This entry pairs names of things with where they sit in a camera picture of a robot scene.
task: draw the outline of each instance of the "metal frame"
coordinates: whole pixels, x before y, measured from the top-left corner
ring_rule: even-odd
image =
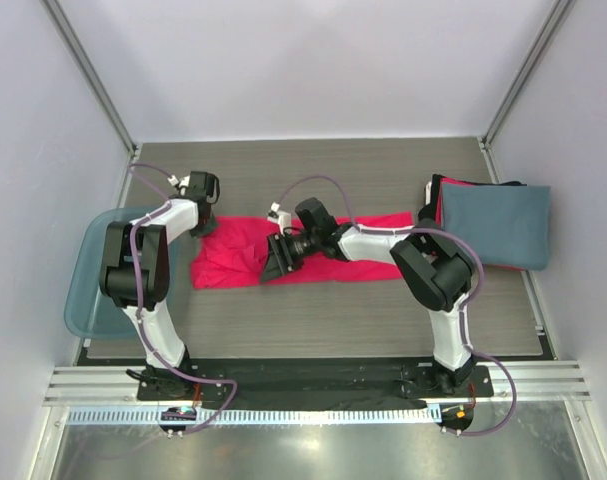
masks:
[[[511,393],[503,372],[491,363],[488,366],[495,396],[479,398],[479,402],[509,402]],[[519,402],[564,401],[590,478],[607,479],[607,461],[593,423],[590,395],[579,365],[575,361],[506,362],[514,377]],[[138,383],[121,367],[59,367],[50,380],[43,408],[48,411],[41,444],[29,477],[49,480],[61,446],[68,419],[73,424],[130,425],[145,419],[156,423],[159,407],[186,406],[191,402],[141,402],[136,399]],[[467,398],[430,399],[431,405],[465,402]],[[343,424],[343,423],[426,423],[432,421],[434,408],[426,412],[239,412],[222,422],[242,425]]]
[[[523,65],[521,65],[516,78],[512,82],[507,95],[501,102],[501,106],[490,122],[487,133],[483,136],[482,143],[484,145],[489,146],[494,142],[494,139],[505,122],[505,119],[514,107],[514,104],[525,88],[525,85],[532,77],[536,67],[541,62],[545,51],[552,42],[554,35],[556,32],[558,32],[574,3],[575,0],[556,0],[554,3],[554,6],[550,10],[550,13],[545,19],[541,30],[534,40],[530,51],[525,57]]]
[[[90,58],[85,52],[85,49],[77,37],[74,28],[70,24],[70,20],[67,18],[67,15],[65,15],[59,0],[41,0],[41,2],[52,18],[52,22],[61,34],[63,41],[72,54],[72,57],[74,57],[76,65],[79,67],[79,70],[85,77],[85,80],[87,80],[90,89],[92,92],[94,92],[97,102],[103,108],[103,111],[110,120],[114,130],[116,130],[116,133],[121,138],[126,150],[131,156],[133,156],[134,151],[136,150],[136,144],[127,131],[123,120],[121,120],[119,112],[114,106],[114,103],[112,103],[107,90],[103,86],[103,82],[101,82],[100,77],[96,73]]]
[[[493,363],[483,362],[490,371],[495,396],[479,398],[479,402],[511,400],[507,378]],[[517,361],[505,362],[516,383],[519,401],[585,401],[590,395],[577,362]],[[111,405],[189,405],[189,401],[140,402],[136,399],[138,382],[125,374],[129,367],[58,367],[54,370],[43,405],[46,407],[77,407]],[[466,398],[434,398],[429,403],[467,401]]]

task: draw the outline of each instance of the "white wall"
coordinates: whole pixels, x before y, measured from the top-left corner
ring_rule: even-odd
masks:
[[[552,0],[62,0],[138,141],[478,135]]]
[[[127,156],[40,2],[0,2],[0,479],[25,478],[83,233]]]
[[[552,186],[552,261],[536,280],[607,422],[607,0],[576,2],[494,151],[503,178]]]

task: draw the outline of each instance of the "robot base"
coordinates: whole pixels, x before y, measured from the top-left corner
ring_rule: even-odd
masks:
[[[408,400],[418,402],[430,398],[469,397],[470,385],[472,385],[476,398],[494,396],[488,368],[473,365],[473,361],[470,363],[469,367],[466,364],[457,372],[447,372],[447,374],[436,363],[432,366],[404,368],[400,379],[401,395]],[[417,408],[422,406],[422,402],[417,404]]]
[[[188,375],[194,375],[190,355],[185,349],[178,370]],[[146,364],[145,369],[138,373],[128,370],[128,375],[139,381],[136,395],[140,401],[191,400],[194,397],[192,382],[184,380],[172,372]]]

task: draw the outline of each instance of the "enclosure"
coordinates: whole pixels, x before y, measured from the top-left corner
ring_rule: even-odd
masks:
[[[194,402],[137,400],[136,331],[65,326],[88,225],[162,203],[137,163],[215,172],[222,219],[264,217],[310,175],[358,216],[414,222],[434,174],[549,185],[549,265],[488,267],[469,309],[474,346],[514,377],[511,421],[456,438],[434,422],[467,398],[388,408],[332,383],[378,392],[382,372],[430,361],[401,280],[194,288],[204,244],[183,235],[174,327],[239,397],[217,426],[161,439],[159,412]],[[307,197],[346,213],[318,179],[283,207]],[[493,395],[474,397],[473,430],[513,393],[482,365]],[[4,479],[607,478],[607,0],[0,4],[0,392]]]

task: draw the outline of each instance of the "small white connector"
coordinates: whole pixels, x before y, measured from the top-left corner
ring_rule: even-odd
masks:
[[[429,205],[432,200],[432,182],[427,182],[425,185],[425,205]]]
[[[278,203],[273,203],[267,214],[267,220],[276,223],[279,226],[279,231],[284,234],[285,229],[292,226],[292,215],[283,210],[279,210],[279,208],[281,208],[281,206]]]
[[[186,175],[185,177],[181,178],[181,180],[179,180],[177,182],[177,184],[174,186],[174,188],[176,188],[179,191],[180,195],[185,195],[185,189],[189,186],[190,186],[190,176]]]

